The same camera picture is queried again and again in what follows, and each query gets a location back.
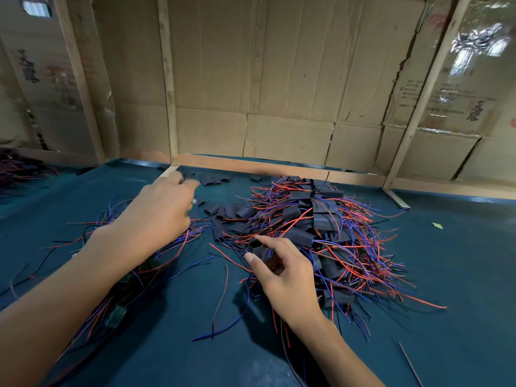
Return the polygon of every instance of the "wooden post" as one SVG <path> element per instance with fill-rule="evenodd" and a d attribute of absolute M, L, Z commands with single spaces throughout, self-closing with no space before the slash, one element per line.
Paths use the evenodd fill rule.
<path fill-rule="evenodd" d="M 398 174 L 399 168 L 402 166 L 403 159 L 405 158 L 405 155 L 407 154 L 407 151 L 409 149 L 412 137 L 414 137 L 414 134 L 417 130 L 417 126 L 421 121 L 423 112 L 426 108 L 428 100 L 430 99 L 430 94 L 432 93 L 433 86 L 435 85 L 435 82 L 439 77 L 439 73 L 441 72 L 446 56 L 448 55 L 448 51 L 450 49 L 450 46 L 452 45 L 452 41 L 455 38 L 455 35 L 457 35 L 460 23 L 464 18 L 464 14 L 466 13 L 466 10 L 468 9 L 468 5 L 470 4 L 470 2 L 471 0 L 459 0 L 459 2 L 457 3 L 450 24 L 448 25 L 446 32 L 444 33 L 441 46 L 437 51 L 437 55 L 435 56 L 432 66 L 430 67 L 428 77 L 425 81 L 425 84 L 423 85 L 421 95 L 416 104 L 416 108 L 414 109 L 414 112 L 410 117 L 407 130 L 403 135 L 403 139 L 399 145 L 398 152 L 394 157 L 394 161 L 392 162 L 392 166 L 390 167 L 389 174 L 385 179 L 384 189 L 389 190 L 390 188 L 392 188 L 392 184 L 396 179 L 396 175 Z"/>
<path fill-rule="evenodd" d="M 84 75 L 79 48 L 77 47 L 77 40 L 75 38 L 75 34 L 73 33 L 73 26 L 72 21 L 70 20 L 70 13 L 68 12 L 68 5 L 66 0 L 54 0 L 54 7 L 57 18 L 59 19 L 59 24 L 61 25 L 61 31 L 63 33 L 64 41 L 68 50 L 68 56 L 70 57 L 70 63 L 72 64 L 77 90 L 79 91 L 79 95 L 81 96 L 81 101 L 83 103 L 84 114 L 86 115 L 88 129 L 90 130 L 95 156 L 98 162 L 102 164 L 106 162 L 106 156 L 104 155 L 104 149 L 102 148 L 99 127 L 96 122 L 93 105 L 91 104 L 90 92 L 86 84 L 86 77 Z"/>
<path fill-rule="evenodd" d="M 170 165 L 177 166 L 177 126 L 175 121 L 174 74 L 172 71 L 172 48 L 170 44 L 170 24 L 168 21 L 168 1 L 157 0 L 159 38 L 161 40 L 165 97 L 167 100 L 168 141 Z"/>

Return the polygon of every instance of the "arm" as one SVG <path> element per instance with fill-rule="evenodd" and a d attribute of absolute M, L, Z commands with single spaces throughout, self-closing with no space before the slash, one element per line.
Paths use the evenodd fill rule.
<path fill-rule="evenodd" d="M 0 313 L 2 385 L 37 385 L 111 287 L 184 232 L 198 183 L 182 178 L 174 172 L 145 186 L 73 259 Z"/>
<path fill-rule="evenodd" d="M 256 236 L 274 248 L 285 266 L 275 275 L 256 255 L 245 255 L 275 311 L 305 344 L 332 387 L 381 387 L 384 384 L 342 339 L 319 308 L 313 267 L 288 239 Z"/>

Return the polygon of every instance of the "hand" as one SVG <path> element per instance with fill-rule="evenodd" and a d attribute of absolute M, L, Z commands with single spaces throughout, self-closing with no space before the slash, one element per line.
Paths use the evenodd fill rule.
<path fill-rule="evenodd" d="M 177 171 L 159 177 L 144 186 L 113 223 L 100 228 L 109 233 L 106 238 L 123 247 L 129 270 L 190 226 L 188 211 L 199 182 L 187 179 L 180 184 L 182 181 L 183 175 Z"/>
<path fill-rule="evenodd" d="M 298 334 L 313 318 L 324 317 L 315 292 L 313 266 L 289 239 L 260 235 L 256 239 L 264 246 L 276 250 L 285 270 L 280 275 L 275 275 L 252 253 L 247 253 L 245 259 L 275 311 Z"/>

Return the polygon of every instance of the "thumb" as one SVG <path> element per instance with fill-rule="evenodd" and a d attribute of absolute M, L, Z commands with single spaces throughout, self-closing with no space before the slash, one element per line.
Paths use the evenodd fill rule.
<path fill-rule="evenodd" d="M 265 263 L 253 253 L 246 253 L 244 256 L 245 260 L 251 267 L 251 270 L 255 274 L 258 281 L 261 282 L 262 286 L 269 280 L 274 279 L 275 275 L 265 265 Z"/>

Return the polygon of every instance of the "person's right hand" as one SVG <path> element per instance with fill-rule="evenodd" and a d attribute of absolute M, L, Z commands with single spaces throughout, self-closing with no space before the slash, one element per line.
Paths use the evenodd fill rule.
<path fill-rule="evenodd" d="M 297 333 L 309 320 L 323 316 L 315 292 L 313 266 L 289 239 L 260 235 L 256 235 L 256 239 L 276 250 L 285 270 L 275 275 L 252 253 L 247 253 L 245 259 L 274 310 Z"/>

